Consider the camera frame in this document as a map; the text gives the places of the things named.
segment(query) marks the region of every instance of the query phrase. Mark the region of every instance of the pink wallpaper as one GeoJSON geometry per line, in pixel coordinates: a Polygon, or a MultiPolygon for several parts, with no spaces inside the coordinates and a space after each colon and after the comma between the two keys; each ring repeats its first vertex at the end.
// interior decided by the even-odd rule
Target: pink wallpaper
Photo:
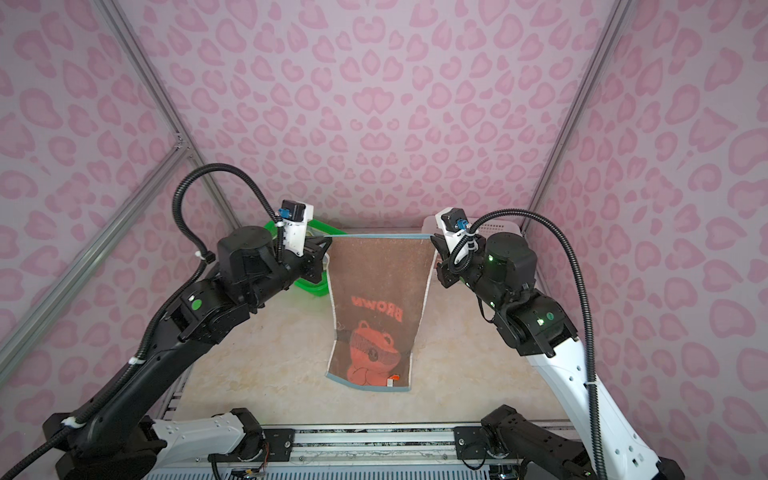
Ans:
{"type": "Polygon", "coordinates": [[[0,5],[0,344],[169,151],[88,0],[0,5]]]}
{"type": "MultiPolygon", "coordinates": [[[[768,3],[643,0],[549,187],[598,373],[688,478],[768,476],[768,3]]],[[[543,277],[581,319],[556,240],[543,277]]]]}
{"type": "MultiPolygon", "coordinates": [[[[51,413],[79,407],[124,365],[160,304],[197,268],[194,245],[179,233],[170,214],[174,190],[189,170],[185,164],[168,181],[0,390],[0,471],[43,442],[41,423],[51,413]]],[[[207,245],[215,246],[225,235],[199,183],[187,192],[184,213],[207,245]]],[[[23,475],[54,478],[58,456],[47,454],[23,475]]]]}
{"type": "MultiPolygon", "coordinates": [[[[122,2],[208,161],[347,227],[527,207],[611,2],[122,2]]],[[[244,223],[263,221],[221,180],[244,223]]]]}

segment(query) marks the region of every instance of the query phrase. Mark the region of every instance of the green basket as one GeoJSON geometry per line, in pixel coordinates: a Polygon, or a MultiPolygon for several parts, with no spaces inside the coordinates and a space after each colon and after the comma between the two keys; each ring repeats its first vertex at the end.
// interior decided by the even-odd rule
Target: green basket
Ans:
{"type": "MultiPolygon", "coordinates": [[[[275,227],[275,223],[273,221],[270,221],[264,225],[264,228],[266,228],[273,237],[277,235],[277,227],[275,227]]],[[[338,228],[331,227],[330,225],[326,225],[319,220],[310,220],[306,225],[306,231],[307,233],[318,236],[324,233],[328,235],[346,235],[346,232],[341,231],[338,228]]],[[[323,271],[323,279],[320,280],[320,283],[318,284],[307,282],[303,278],[299,278],[294,283],[294,285],[298,286],[301,290],[312,293],[314,296],[328,295],[328,277],[325,271],[323,271]]]]}

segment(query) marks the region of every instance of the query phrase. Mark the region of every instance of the table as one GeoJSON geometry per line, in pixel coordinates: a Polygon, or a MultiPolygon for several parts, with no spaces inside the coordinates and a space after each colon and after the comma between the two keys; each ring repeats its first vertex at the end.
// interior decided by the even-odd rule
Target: table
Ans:
{"type": "Polygon", "coordinates": [[[477,422],[504,403],[531,420],[567,418],[461,284],[444,289],[432,278],[409,392],[364,392],[327,379],[333,337],[330,297],[291,287],[195,363],[174,420],[246,407],[263,425],[477,422]]]}

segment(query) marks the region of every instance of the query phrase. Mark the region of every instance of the orange cartoon bear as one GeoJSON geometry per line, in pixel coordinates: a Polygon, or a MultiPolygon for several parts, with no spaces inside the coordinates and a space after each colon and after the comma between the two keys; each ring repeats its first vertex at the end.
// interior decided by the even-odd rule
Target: orange cartoon bear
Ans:
{"type": "Polygon", "coordinates": [[[352,365],[346,379],[357,385],[386,386],[389,373],[400,363],[400,352],[388,333],[379,332],[361,320],[349,339],[352,365]]]}

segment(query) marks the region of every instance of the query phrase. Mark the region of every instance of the towel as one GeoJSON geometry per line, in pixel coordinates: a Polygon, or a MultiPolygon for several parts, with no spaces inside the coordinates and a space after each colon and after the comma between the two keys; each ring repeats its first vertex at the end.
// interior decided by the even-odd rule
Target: towel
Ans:
{"type": "Polygon", "coordinates": [[[426,238],[335,237],[328,284],[336,341],[327,376],[356,389],[404,392],[435,248],[426,238]]]}

